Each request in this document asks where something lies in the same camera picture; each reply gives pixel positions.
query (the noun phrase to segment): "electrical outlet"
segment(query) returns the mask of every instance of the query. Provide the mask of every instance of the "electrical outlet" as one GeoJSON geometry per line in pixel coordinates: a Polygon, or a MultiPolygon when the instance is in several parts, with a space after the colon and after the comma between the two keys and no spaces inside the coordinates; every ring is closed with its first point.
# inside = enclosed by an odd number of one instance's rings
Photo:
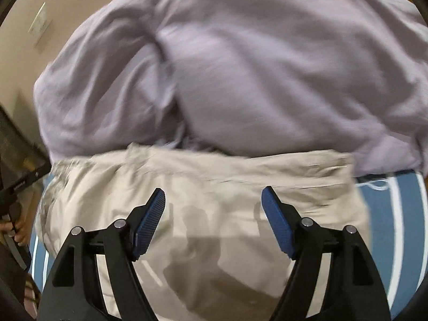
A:
{"type": "Polygon", "coordinates": [[[50,23],[51,20],[48,18],[48,13],[46,11],[46,3],[44,3],[37,12],[36,18],[34,18],[33,24],[31,24],[28,30],[28,33],[33,39],[34,45],[36,45],[40,40],[41,36],[46,31],[50,23]]]}

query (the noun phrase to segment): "blue and white striped cover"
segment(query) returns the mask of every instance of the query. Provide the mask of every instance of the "blue and white striped cover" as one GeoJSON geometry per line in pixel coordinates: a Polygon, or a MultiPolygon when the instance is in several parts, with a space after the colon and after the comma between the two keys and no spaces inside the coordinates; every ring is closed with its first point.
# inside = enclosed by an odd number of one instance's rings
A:
{"type": "MultiPolygon", "coordinates": [[[[427,271],[428,205],[424,180],[419,173],[404,171],[358,181],[371,214],[373,259],[395,317],[427,271]]],[[[54,260],[35,232],[30,250],[31,275],[42,290],[54,260]]]]}

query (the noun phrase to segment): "blue gripper pad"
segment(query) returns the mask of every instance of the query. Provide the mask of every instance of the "blue gripper pad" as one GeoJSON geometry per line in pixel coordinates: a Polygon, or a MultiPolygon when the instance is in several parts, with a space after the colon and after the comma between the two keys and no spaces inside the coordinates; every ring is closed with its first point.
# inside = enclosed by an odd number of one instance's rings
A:
{"type": "Polygon", "coordinates": [[[282,213],[277,197],[270,187],[262,191],[262,207],[277,239],[281,251],[291,259],[295,258],[296,249],[293,244],[293,231],[282,213]]]}
{"type": "Polygon", "coordinates": [[[159,189],[145,206],[147,207],[146,213],[134,234],[132,255],[135,258],[147,252],[163,210],[165,210],[165,192],[159,189]]]}

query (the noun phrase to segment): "wrinkled fabric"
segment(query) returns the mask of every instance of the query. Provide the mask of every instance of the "wrinkled fabric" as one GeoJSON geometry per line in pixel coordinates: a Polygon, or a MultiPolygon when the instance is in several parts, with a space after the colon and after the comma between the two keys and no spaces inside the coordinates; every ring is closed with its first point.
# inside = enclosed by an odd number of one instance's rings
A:
{"type": "MultiPolygon", "coordinates": [[[[134,263],[160,320],[268,320],[292,270],[261,206],[271,185],[282,202],[321,226],[353,224],[370,247],[369,212],[354,185],[352,158],[334,151],[247,159],[131,145],[53,165],[36,229],[54,256],[69,231],[106,228],[147,202],[155,188],[165,211],[147,250],[134,263]]],[[[106,270],[98,260],[104,300],[118,316],[106,270]]],[[[319,311],[329,259],[310,309],[319,311]]]]}
{"type": "Polygon", "coordinates": [[[426,173],[427,40],[407,0],[114,0],[36,82],[40,130],[53,160],[139,142],[426,173]]]}

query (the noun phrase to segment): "silver screw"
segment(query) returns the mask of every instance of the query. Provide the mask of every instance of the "silver screw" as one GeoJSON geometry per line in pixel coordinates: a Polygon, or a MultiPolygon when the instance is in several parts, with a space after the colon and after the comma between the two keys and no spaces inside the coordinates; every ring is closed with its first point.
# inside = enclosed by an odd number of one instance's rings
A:
{"type": "Polygon", "coordinates": [[[71,235],[78,235],[78,234],[80,234],[82,232],[82,228],[80,228],[80,227],[74,227],[72,230],[71,230],[71,235]]]}
{"type": "Polygon", "coordinates": [[[349,234],[355,234],[357,232],[357,229],[351,224],[348,224],[345,228],[349,234]]]}
{"type": "Polygon", "coordinates": [[[114,221],[114,226],[116,228],[123,228],[126,225],[126,221],[124,219],[114,221]]]}
{"type": "Polygon", "coordinates": [[[311,227],[314,224],[314,221],[312,221],[312,219],[309,217],[304,217],[304,218],[302,218],[302,224],[305,227],[311,227]]]}

